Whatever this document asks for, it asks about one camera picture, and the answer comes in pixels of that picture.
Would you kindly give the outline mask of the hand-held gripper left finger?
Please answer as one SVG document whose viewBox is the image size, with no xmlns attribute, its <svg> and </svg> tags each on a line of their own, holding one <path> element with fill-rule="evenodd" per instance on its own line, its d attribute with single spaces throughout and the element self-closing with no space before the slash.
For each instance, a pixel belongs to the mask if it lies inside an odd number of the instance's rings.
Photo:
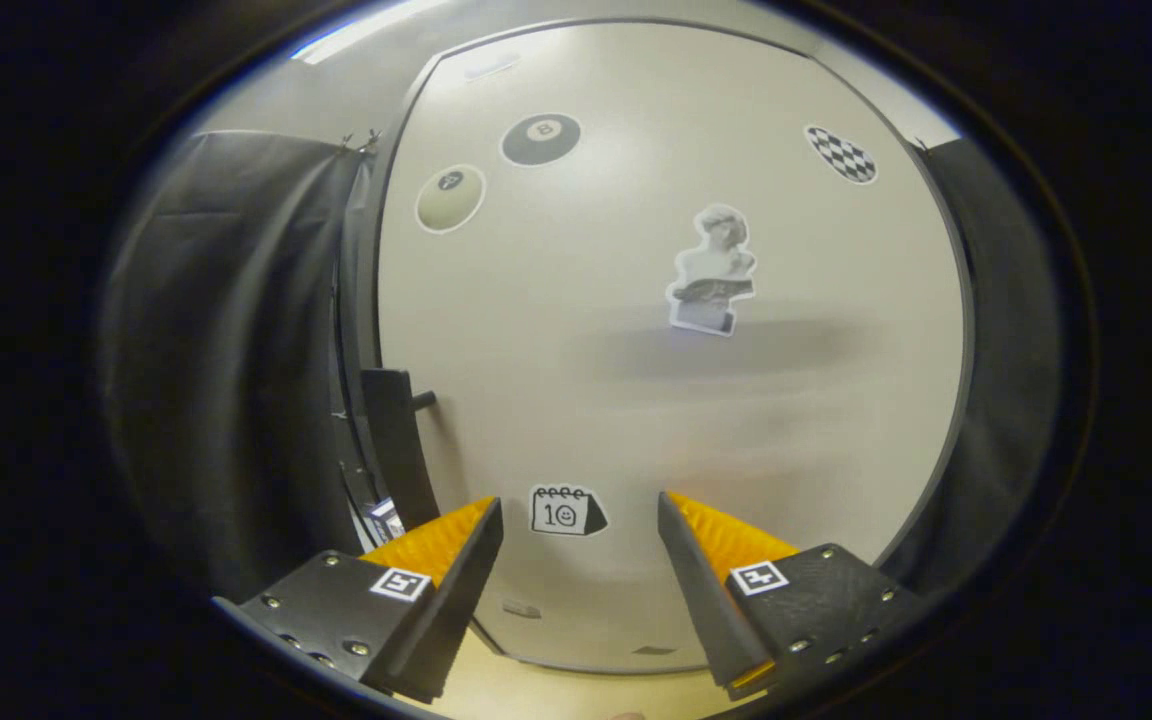
<svg viewBox="0 0 1152 720">
<path fill-rule="evenodd" d="M 467 637 L 505 537 L 485 497 L 365 555 L 316 553 L 270 588 L 212 602 L 306 674 L 374 703 L 434 702 Z"/>
</svg>

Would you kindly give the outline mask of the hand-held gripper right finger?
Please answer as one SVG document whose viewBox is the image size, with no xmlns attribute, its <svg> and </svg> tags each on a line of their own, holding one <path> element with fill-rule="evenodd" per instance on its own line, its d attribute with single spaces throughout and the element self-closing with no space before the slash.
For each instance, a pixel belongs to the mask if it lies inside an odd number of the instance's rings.
<svg viewBox="0 0 1152 720">
<path fill-rule="evenodd" d="M 914 628 L 925 601 L 838 543 L 797 550 L 662 492 L 658 536 L 710 675 L 732 700 L 799 700 Z"/>
</svg>

